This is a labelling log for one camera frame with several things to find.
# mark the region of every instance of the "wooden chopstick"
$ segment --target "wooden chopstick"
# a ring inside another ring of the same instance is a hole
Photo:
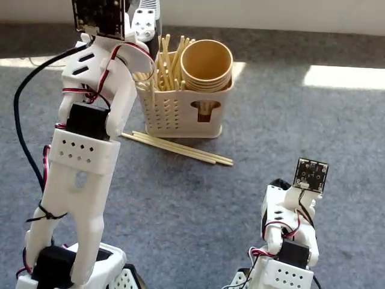
[[[174,152],[176,154],[184,155],[186,157],[195,158],[197,160],[204,161],[206,163],[210,163],[210,164],[215,164],[216,163],[216,161],[213,160],[213,158],[206,157],[204,155],[194,154],[192,152],[189,152],[189,151],[186,151],[186,150],[183,150],[183,149],[178,149],[178,148],[175,148],[175,147],[172,147],[172,146],[167,146],[165,144],[156,143],[154,141],[151,141],[151,140],[148,140],[148,139],[145,139],[145,138],[142,138],[142,137],[138,137],[137,135],[130,135],[130,134],[122,133],[121,136],[125,137],[125,138],[128,138],[130,140],[136,140],[138,142],[154,146],[156,148],[165,149],[166,151],[170,151],[170,152]]]
[[[190,151],[190,152],[193,152],[193,153],[196,153],[196,154],[200,154],[200,155],[204,155],[204,156],[207,156],[207,157],[214,158],[216,162],[221,163],[221,164],[225,164],[225,165],[228,165],[228,166],[232,166],[233,165],[233,160],[231,160],[230,158],[225,158],[225,157],[222,157],[220,155],[212,154],[210,152],[201,151],[200,149],[194,149],[194,148],[191,148],[189,146],[184,146],[184,145],[179,144],[179,143],[173,143],[172,141],[163,140],[161,138],[152,137],[151,135],[143,134],[142,132],[132,131],[132,133],[134,135],[137,135],[137,136],[149,139],[149,140],[153,140],[153,141],[156,141],[156,142],[164,144],[164,145],[173,146],[175,148],[184,149],[186,151]]]

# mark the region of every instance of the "black circuit board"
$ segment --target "black circuit board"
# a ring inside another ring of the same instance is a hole
[[[124,40],[125,0],[72,0],[76,30]]]
[[[322,193],[328,168],[329,165],[327,163],[300,158],[297,164],[297,171],[295,172],[293,187]]]

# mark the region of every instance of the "paper cup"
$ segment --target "paper cup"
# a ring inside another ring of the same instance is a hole
[[[225,87],[231,79],[232,64],[230,50],[215,40],[196,41],[180,57],[186,86],[199,92],[215,92]]]

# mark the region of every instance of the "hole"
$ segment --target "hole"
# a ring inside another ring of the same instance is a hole
[[[84,66],[82,68],[76,69],[74,72],[72,72],[72,75],[78,75],[80,73],[87,71],[88,69],[89,69],[88,66]]]
[[[79,59],[79,62],[84,62],[84,61],[86,61],[86,60],[88,60],[88,59],[93,58],[94,56],[95,56],[95,55],[94,55],[93,53],[90,53],[90,54],[88,54],[88,55],[86,55],[86,56],[81,57],[81,58]]]

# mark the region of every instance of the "black wire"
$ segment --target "black wire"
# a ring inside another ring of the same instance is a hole
[[[17,88],[17,91],[14,95],[14,99],[13,99],[13,111],[14,111],[14,122],[15,122],[15,125],[16,125],[16,133],[17,133],[17,137],[19,138],[19,142],[22,146],[22,149],[26,155],[26,158],[28,159],[28,162],[29,164],[31,165],[32,169],[34,170],[35,172],[35,175],[37,177],[37,180],[38,180],[38,183],[40,184],[40,188],[42,189],[42,192],[44,192],[44,181],[43,181],[43,177],[42,177],[42,174],[40,173],[40,170],[39,168],[37,167],[36,165],[36,162],[35,160],[33,159],[30,151],[28,150],[28,147],[25,143],[25,140],[24,140],[24,136],[23,136],[23,132],[22,132],[22,128],[21,128],[21,124],[20,124],[20,112],[19,112],[19,99],[20,99],[20,95],[22,94],[22,91],[23,89],[26,87],[26,85],[40,72],[42,71],[44,68],[46,68],[47,66],[55,63],[56,61],[58,60],[61,60],[63,58],[66,58],[70,55],[73,55],[77,52],[80,52],[80,51],[83,51],[85,50],[86,48],[88,48],[90,45],[92,45],[92,43],[95,41],[95,37],[93,37],[91,39],[91,41],[89,43],[87,43],[86,45],[83,45],[83,46],[80,46],[80,47],[77,47],[77,48],[72,48],[72,49],[69,49],[68,51],[66,52],[63,52],[62,54],[60,55],[57,55],[56,57],[54,58],[51,58],[50,60],[44,62],[42,65],[40,65],[39,67],[36,67],[24,80],[23,82],[21,83],[21,85]]]
[[[246,281],[248,281],[248,279],[249,279],[249,277],[250,277],[250,275],[251,275],[251,273],[252,273],[252,271],[253,271],[255,265],[257,264],[258,257],[259,257],[259,255],[255,258],[254,264],[252,265],[250,271],[249,271],[248,274],[247,274]],[[247,282],[245,282],[245,283],[243,284],[243,286],[242,286],[240,289],[243,289],[243,288],[246,286],[246,284],[247,284]]]
[[[313,220],[309,214],[309,212],[306,210],[306,208],[304,207],[304,205],[301,203],[301,200],[302,200],[302,197],[303,195],[305,194],[305,190],[302,190],[301,194],[300,194],[300,198],[298,199],[298,204],[300,205],[303,213],[306,215],[306,217],[309,219],[309,222],[310,224],[312,225],[312,227],[314,228],[314,223],[313,223]]]
[[[317,277],[315,275],[313,275],[313,280],[315,282],[315,284],[317,285],[318,289],[322,289],[322,286],[321,284],[319,283]]]

